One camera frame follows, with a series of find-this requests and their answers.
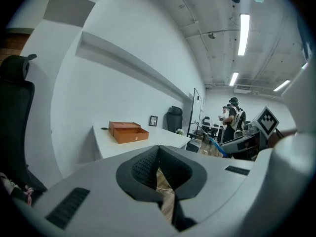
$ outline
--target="ceiling pipe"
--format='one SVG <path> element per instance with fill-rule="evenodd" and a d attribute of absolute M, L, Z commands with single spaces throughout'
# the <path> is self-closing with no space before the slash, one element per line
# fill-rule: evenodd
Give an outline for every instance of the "ceiling pipe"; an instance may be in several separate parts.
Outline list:
<path fill-rule="evenodd" d="M 273 55 L 275 53 L 275 50 L 277 49 L 277 46 L 278 46 L 278 44 L 279 44 L 279 42 L 281 40 L 281 34 L 284 31 L 285 21 L 286 21 L 286 14 L 285 14 L 285 11 L 283 10 L 282 20 L 281 20 L 279 29 L 277 31 L 277 35 L 275 37 L 274 43 L 272 45 L 272 48 L 270 49 L 270 52 L 269 52 L 264 64 L 261 66 L 261 68 L 259 69 L 258 73 L 255 75 L 253 83 L 255 83 L 257 79 L 259 79 L 259 77 L 262 75 L 262 73 L 264 72 L 264 70 L 266 69 L 268 64 L 270 63 L 270 61 L 271 61 L 271 59 L 272 59 L 272 57 L 273 57 Z"/>
<path fill-rule="evenodd" d="M 194 23 L 195 23 L 196 21 L 198 21 L 198 20 L 194 17 L 194 15 L 193 15 L 193 13 L 192 13 L 192 11 L 191 11 L 189 5 L 187 4 L 187 2 L 186 2 L 185 0 L 182 0 L 182 1 L 183 1 L 184 5 L 187 7 L 189 13 L 191 14 L 191 17 L 193 18 Z M 201 29 L 200 29 L 199 25 L 196 24 L 196 26 L 197 26 L 197 29 L 198 29 L 198 32 L 199 32 L 199 36 L 200 36 L 200 38 L 201 38 L 201 41 L 202 41 L 202 43 L 203 43 L 203 45 L 204 45 L 204 48 L 205 48 L 205 51 L 206 51 L 207 60 L 208 60 L 208 63 L 209 63 L 210 69 L 211 69 L 211 78 L 213 78 L 212 66 L 211 66 L 211 61 L 210 61 L 209 55 L 208 55 L 208 50 L 207 50 L 207 47 L 206 47 L 206 43 L 205 43 L 205 40 L 204 40 L 204 38 L 203 38 L 203 35 L 202 35 L 202 32 L 201 32 Z"/>
<path fill-rule="evenodd" d="M 224 33 L 224 32 L 236 32 L 236 31 L 240 31 L 240 29 L 228 29 L 228 30 L 217 30 L 217 31 L 210 31 L 210 32 L 206 32 L 206 33 L 202 33 L 202 35 L 209 35 L 209 34 L 214 34 L 214 33 Z M 259 30 L 250 30 L 250 32 L 260 32 Z M 199 34 L 198 35 L 192 35 L 192 36 L 188 36 L 186 37 L 186 40 L 187 39 L 190 39 L 190 38 L 193 38 L 193 37 L 198 37 L 200 36 Z"/>
<path fill-rule="evenodd" d="M 214 86 L 214 87 L 229 87 L 232 88 L 231 86 L 229 86 L 228 84 L 224 84 L 224 83 L 205 83 L 205 86 Z M 240 87 L 249 87 L 251 89 L 253 88 L 259 88 L 259 89 L 267 89 L 267 90 L 274 90 L 275 88 L 269 88 L 269 87 L 265 87 L 265 86 L 255 86 L 255 85 L 249 85 L 249 84 L 235 84 L 235 86 L 240 86 Z"/>
<path fill-rule="evenodd" d="M 190 24 L 188 24 L 188 25 L 186 25 L 186 26 L 180 27 L 179 29 L 183 29 L 183 28 L 186 28 L 186 27 L 188 27 L 188 26 L 195 25 L 195 24 L 198 24 L 198 20 L 196 20 L 196 21 L 194 21 L 193 23 L 190 23 Z"/>
<path fill-rule="evenodd" d="M 238 77 L 238 79 L 244 79 L 244 80 L 250 80 L 250 81 L 255 80 L 255 79 L 252 79 L 252 78 L 243 78 L 243 77 Z"/>
<path fill-rule="evenodd" d="M 228 85 L 216 84 L 216 83 L 212 83 L 212 84 L 206 83 L 205 87 L 206 87 L 206 89 L 213 89 L 215 87 L 218 87 L 218 88 L 220 88 L 220 87 L 226 88 L 227 87 L 229 89 L 232 88 L 231 86 L 228 86 Z M 267 97 L 267 98 L 271 98 L 271 99 L 282 100 L 282 98 L 280 96 L 273 96 L 273 95 L 268 95 L 268 94 L 262 94 L 258 90 L 253 90 L 252 89 L 250 93 L 253 94 L 253 95 L 256 95 L 258 97 Z"/>

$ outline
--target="white wall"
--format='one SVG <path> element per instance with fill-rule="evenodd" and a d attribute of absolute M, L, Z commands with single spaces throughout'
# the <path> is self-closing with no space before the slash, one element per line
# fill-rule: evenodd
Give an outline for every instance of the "white wall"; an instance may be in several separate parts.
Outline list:
<path fill-rule="evenodd" d="M 155 0 L 101 0 L 83 30 L 136 56 L 186 95 L 205 95 L 196 60 L 182 33 Z"/>
<path fill-rule="evenodd" d="M 232 89 L 207 90 L 203 117 L 209 116 L 213 124 L 219 124 L 217 115 L 222 113 L 222 107 L 227 105 L 232 97 L 238 99 L 239 107 L 246 112 L 247 121 L 252 121 L 267 106 L 279 120 L 277 128 L 280 131 L 296 127 L 291 113 L 282 102 L 251 94 L 236 94 Z"/>
<path fill-rule="evenodd" d="M 44 17 L 49 0 L 25 0 L 15 12 L 6 28 L 34 29 Z"/>
<path fill-rule="evenodd" d="M 154 0 L 101 0 L 84 31 L 103 38 L 150 65 L 188 97 L 205 88 L 194 56 L 169 15 Z M 93 160 L 94 124 L 133 121 L 158 127 L 172 106 L 184 110 L 188 126 L 192 102 L 174 98 L 103 64 L 76 56 L 77 36 L 68 50 L 54 87 L 51 105 L 52 144 L 63 177 Z"/>
<path fill-rule="evenodd" d="M 62 179 L 51 141 L 51 99 L 59 68 L 80 30 L 80 27 L 42 20 L 21 52 L 21 56 L 37 55 L 30 62 L 26 77 L 35 85 L 25 134 L 26 162 L 47 187 Z"/>

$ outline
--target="white table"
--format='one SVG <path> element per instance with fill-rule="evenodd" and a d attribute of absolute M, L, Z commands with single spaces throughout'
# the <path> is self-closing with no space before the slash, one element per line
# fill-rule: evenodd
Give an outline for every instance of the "white table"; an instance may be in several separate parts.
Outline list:
<path fill-rule="evenodd" d="M 147 140 L 119 144 L 109 131 L 102 130 L 102 127 L 108 127 L 108 125 L 93 126 L 95 143 L 102 159 L 155 145 L 185 149 L 186 144 L 191 140 L 189 137 L 169 132 L 159 127 L 145 126 L 142 128 L 149 132 Z"/>
<path fill-rule="evenodd" d="M 209 127 L 209 128 L 215 128 L 215 129 L 223 129 L 223 131 L 222 131 L 222 136 L 221 136 L 221 143 L 223 143 L 223 136 L 224 136 L 224 130 L 225 130 L 223 127 L 212 126 L 212 125 L 206 125 L 206 124 L 203 124 L 203 125 L 201 125 L 201 126 L 207 126 L 207 127 Z"/>

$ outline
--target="blue stick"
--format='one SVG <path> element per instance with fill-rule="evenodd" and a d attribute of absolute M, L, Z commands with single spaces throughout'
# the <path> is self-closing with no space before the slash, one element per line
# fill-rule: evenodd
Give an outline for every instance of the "blue stick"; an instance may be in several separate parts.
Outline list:
<path fill-rule="evenodd" d="M 224 150 L 218 145 L 218 143 L 211 137 L 209 137 L 209 140 L 214 144 L 214 146 L 218 149 L 219 152 L 223 154 L 223 156 L 227 156 L 227 154 L 224 152 Z"/>

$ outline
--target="fluorescent light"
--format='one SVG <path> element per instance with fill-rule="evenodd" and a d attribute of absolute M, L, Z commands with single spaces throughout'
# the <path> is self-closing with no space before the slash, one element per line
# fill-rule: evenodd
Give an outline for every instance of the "fluorescent light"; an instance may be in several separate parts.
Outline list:
<path fill-rule="evenodd" d="M 232 77 L 232 80 L 231 80 L 231 83 L 229 84 L 229 86 L 233 86 L 235 84 L 235 81 L 237 80 L 238 74 L 239 74 L 238 72 L 233 73 L 233 77 Z"/>
<path fill-rule="evenodd" d="M 305 63 L 303 66 L 302 66 L 302 69 L 305 69 L 307 67 L 308 63 Z"/>
<path fill-rule="evenodd" d="M 290 82 L 290 80 L 286 80 L 284 83 L 282 83 L 278 88 L 276 88 L 274 91 L 278 91 L 279 89 L 283 88 L 284 86 L 286 86 L 288 83 Z"/>
<path fill-rule="evenodd" d="M 244 55 L 246 51 L 249 34 L 250 16 L 248 14 L 240 15 L 240 39 L 238 55 Z"/>

